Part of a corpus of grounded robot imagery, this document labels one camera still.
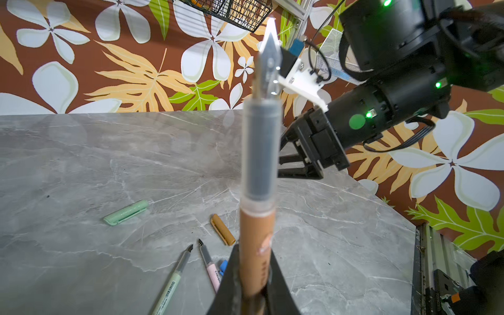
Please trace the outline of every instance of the gray marble surface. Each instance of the gray marble surface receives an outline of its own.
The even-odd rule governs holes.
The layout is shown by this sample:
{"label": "gray marble surface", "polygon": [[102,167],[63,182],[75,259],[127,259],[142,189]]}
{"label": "gray marble surface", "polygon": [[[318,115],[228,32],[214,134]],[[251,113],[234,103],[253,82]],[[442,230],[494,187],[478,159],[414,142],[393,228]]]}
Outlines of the gray marble surface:
{"label": "gray marble surface", "polygon": [[[0,117],[0,313],[150,314],[209,219],[238,239],[240,111]],[[303,314],[409,314],[414,226],[334,167],[280,180],[273,250]],[[145,199],[117,226],[107,214]],[[205,314],[198,250],[165,314]]]}

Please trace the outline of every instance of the floral backdrop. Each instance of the floral backdrop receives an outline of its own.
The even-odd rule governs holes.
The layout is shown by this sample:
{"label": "floral backdrop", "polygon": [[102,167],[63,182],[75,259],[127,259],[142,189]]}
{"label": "floral backdrop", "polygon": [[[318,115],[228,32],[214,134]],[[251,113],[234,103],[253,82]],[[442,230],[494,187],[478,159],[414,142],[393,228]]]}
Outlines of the floral backdrop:
{"label": "floral backdrop", "polygon": [[[353,2],[333,14],[317,44],[331,29],[343,30],[338,16]],[[179,0],[0,4],[3,115],[240,109],[265,29],[251,34]],[[303,30],[308,38],[336,4],[314,2]],[[271,16],[285,45],[295,21],[275,5]],[[306,51],[302,58],[307,62]],[[332,78],[319,96],[329,102],[354,87]],[[280,96],[286,125],[312,107],[292,91]],[[356,145],[347,151],[348,172],[413,223],[428,221],[477,258],[504,249],[503,102],[504,88],[484,93],[454,86],[452,111],[433,133],[391,153]],[[418,129],[400,124],[370,146],[396,146]]]}

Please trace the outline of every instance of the metal mesh organizer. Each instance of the metal mesh organizer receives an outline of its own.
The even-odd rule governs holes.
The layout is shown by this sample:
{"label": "metal mesh organizer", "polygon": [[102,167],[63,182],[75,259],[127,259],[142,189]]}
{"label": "metal mesh organizer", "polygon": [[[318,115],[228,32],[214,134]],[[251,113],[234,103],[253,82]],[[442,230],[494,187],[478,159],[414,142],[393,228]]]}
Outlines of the metal mesh organizer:
{"label": "metal mesh organizer", "polygon": [[271,0],[181,0],[224,22],[254,33],[273,6]]}
{"label": "metal mesh organizer", "polygon": [[[333,76],[336,76],[340,79],[343,79],[343,80],[350,82],[350,83],[353,83],[355,85],[359,85],[363,82],[352,78],[346,72],[344,72],[343,69],[341,68],[340,58],[339,58],[338,54],[340,51],[339,47],[340,47],[340,41],[341,41],[342,35],[343,35],[342,32],[333,28],[329,32],[329,35],[327,35],[327,38],[322,43],[322,46],[320,47],[320,51],[326,57],[327,62],[329,63],[329,66],[331,67],[331,73]],[[353,54],[351,47],[348,48],[348,53],[347,53],[345,64],[349,70],[356,71],[356,72],[362,72],[362,70],[359,68],[359,65],[357,64],[357,60],[355,59],[355,56]],[[328,72],[327,65],[319,53],[317,54],[317,68],[324,71],[325,73]]]}

